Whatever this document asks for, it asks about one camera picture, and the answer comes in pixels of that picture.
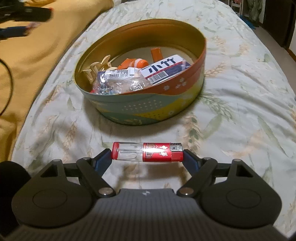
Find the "metal rivet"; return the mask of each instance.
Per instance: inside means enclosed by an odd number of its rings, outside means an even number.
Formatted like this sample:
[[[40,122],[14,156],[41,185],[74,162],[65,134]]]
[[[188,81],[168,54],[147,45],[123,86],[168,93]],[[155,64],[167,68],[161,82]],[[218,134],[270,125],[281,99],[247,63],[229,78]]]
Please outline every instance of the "metal rivet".
[[[193,194],[194,190],[192,188],[181,188],[179,190],[179,192],[182,194],[182,195],[191,195]]]
[[[113,189],[112,188],[101,188],[99,190],[99,193],[106,196],[106,195],[113,193]]]

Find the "transparent lighter body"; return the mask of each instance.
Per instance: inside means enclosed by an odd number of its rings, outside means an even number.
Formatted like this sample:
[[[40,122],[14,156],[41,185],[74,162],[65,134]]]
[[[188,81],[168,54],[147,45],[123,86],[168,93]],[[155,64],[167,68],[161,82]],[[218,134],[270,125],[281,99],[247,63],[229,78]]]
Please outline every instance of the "transparent lighter body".
[[[117,160],[143,161],[143,143],[119,142]]]

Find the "bed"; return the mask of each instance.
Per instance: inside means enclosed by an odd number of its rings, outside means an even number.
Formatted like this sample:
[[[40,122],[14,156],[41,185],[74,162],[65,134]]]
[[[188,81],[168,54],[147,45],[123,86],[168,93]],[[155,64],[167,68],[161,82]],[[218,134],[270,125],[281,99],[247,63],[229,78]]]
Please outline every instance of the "bed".
[[[150,126],[121,126],[99,114],[73,81],[75,64],[98,38],[139,20],[171,18],[207,38],[205,84],[186,110]],[[53,159],[94,157],[113,141],[181,142],[200,157],[244,160],[282,199],[275,226],[296,230],[296,100],[268,49],[217,0],[138,0],[101,14],[76,40],[34,101],[12,161],[32,175]],[[113,161],[103,178],[120,188],[173,188],[190,175],[179,163]]]

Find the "orange bottle cap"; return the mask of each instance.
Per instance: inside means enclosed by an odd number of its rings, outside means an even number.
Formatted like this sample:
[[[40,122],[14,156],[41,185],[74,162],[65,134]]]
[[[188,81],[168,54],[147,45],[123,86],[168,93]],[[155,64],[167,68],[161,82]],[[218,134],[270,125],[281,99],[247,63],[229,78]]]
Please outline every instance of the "orange bottle cap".
[[[141,59],[137,64],[136,64],[136,68],[142,69],[146,66],[148,66],[149,63],[147,62],[147,60]]]

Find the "red lighter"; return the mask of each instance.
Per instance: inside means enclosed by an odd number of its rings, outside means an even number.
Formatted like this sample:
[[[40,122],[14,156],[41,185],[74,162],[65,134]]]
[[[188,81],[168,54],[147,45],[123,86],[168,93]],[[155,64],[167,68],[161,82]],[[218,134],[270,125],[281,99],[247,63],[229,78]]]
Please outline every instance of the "red lighter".
[[[114,142],[112,159],[142,162],[183,161],[183,149],[181,143]]]

